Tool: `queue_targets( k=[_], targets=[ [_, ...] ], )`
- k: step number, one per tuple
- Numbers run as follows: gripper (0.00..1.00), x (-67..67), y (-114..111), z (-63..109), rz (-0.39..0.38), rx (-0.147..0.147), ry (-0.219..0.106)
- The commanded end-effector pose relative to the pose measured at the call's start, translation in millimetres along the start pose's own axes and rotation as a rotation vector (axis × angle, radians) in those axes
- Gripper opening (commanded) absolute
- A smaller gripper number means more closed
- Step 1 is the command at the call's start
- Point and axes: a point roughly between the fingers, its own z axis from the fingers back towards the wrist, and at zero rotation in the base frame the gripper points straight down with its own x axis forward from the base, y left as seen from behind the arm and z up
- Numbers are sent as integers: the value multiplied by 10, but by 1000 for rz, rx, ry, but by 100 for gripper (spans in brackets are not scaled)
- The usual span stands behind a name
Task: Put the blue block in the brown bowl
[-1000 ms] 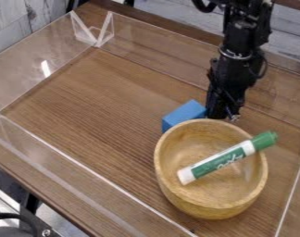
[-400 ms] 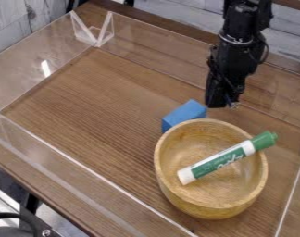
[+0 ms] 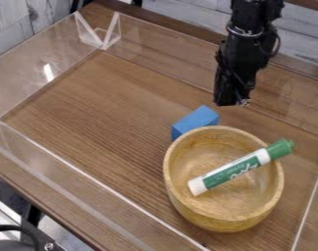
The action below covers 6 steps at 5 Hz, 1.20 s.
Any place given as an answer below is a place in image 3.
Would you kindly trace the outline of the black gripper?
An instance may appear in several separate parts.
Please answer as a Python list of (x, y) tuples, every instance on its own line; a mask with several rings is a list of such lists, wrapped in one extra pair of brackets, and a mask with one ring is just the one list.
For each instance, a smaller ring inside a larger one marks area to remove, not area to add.
[(218, 52), (215, 102), (219, 106), (250, 105), (256, 74), (267, 68), (281, 45), (278, 29), (273, 25), (254, 36), (228, 33)]

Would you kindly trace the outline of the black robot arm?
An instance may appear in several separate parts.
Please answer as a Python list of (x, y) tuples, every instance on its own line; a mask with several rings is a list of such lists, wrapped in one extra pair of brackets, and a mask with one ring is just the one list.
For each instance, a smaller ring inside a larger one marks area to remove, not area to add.
[(256, 86), (256, 74), (279, 53), (282, 39), (274, 20), (285, 0), (231, 0), (227, 38), (216, 54), (215, 103), (244, 106)]

